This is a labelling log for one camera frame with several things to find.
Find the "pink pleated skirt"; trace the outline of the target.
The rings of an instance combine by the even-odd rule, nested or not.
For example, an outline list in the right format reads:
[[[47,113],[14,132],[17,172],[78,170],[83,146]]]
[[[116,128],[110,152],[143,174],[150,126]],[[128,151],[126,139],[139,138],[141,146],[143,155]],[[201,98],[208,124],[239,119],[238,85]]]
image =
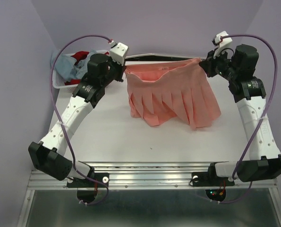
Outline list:
[[[201,59],[126,67],[130,115],[149,126],[178,117],[191,129],[210,127],[221,110]]]

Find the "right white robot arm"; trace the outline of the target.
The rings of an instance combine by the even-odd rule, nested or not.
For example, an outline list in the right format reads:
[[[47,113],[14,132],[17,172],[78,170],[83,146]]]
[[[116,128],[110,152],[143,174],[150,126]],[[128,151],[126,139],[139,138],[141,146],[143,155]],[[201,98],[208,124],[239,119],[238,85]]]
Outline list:
[[[274,179],[281,175],[281,152],[271,131],[266,110],[266,91],[261,79],[254,76],[259,59],[257,49],[238,45],[231,58],[228,46],[216,46],[199,65],[207,76],[226,79],[234,97],[248,140],[249,160],[212,163],[206,173],[211,184],[223,178],[243,182]]]

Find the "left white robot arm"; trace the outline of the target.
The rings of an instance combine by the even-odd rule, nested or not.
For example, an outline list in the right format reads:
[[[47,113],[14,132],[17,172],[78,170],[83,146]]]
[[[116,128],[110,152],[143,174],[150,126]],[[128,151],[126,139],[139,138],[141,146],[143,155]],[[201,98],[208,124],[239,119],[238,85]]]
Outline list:
[[[52,129],[38,142],[28,147],[34,167],[47,175],[62,181],[76,178],[83,186],[94,182],[94,168],[77,162],[75,158],[65,158],[70,139],[85,117],[97,106],[105,95],[106,87],[112,81],[122,82],[126,66],[106,54],[94,54],[87,63],[87,72],[72,93],[63,114]]]

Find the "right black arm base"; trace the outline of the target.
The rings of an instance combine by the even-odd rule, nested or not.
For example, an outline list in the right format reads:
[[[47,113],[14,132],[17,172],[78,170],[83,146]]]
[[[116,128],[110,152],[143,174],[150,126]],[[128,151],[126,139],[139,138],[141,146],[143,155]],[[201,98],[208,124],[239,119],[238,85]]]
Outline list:
[[[208,172],[193,172],[189,185],[193,187],[220,187],[234,186],[235,183],[229,181],[227,177],[210,175]]]

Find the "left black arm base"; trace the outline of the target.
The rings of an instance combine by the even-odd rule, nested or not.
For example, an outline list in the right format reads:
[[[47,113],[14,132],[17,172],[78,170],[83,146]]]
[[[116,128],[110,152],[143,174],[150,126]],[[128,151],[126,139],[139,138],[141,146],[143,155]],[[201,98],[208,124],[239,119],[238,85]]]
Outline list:
[[[79,179],[79,178],[73,178],[73,181],[69,182],[67,180],[67,187],[68,188],[105,188],[105,186],[102,185],[105,184],[109,186],[109,180],[105,181],[104,179],[110,178],[110,174],[107,172],[96,172],[94,174],[94,180],[98,181],[99,183],[89,181],[87,179]]]

